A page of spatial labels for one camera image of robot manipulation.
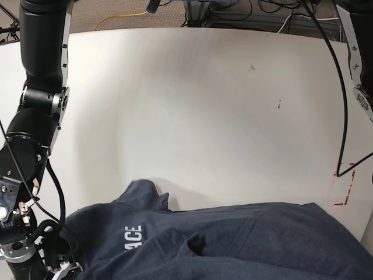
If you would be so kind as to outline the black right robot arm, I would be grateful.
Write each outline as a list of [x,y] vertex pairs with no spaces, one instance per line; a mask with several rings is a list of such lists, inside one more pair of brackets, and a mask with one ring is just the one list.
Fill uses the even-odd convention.
[[60,216],[38,222],[33,207],[45,172],[54,176],[50,155],[68,97],[68,39],[72,1],[21,1],[20,48],[26,71],[17,112],[1,128],[1,259],[14,279],[69,278],[75,266],[61,237],[66,208],[61,185]]

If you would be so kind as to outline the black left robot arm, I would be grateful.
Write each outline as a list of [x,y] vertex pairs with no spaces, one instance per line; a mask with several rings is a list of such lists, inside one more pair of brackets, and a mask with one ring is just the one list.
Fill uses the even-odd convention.
[[334,1],[348,47],[353,95],[372,120],[372,1]]

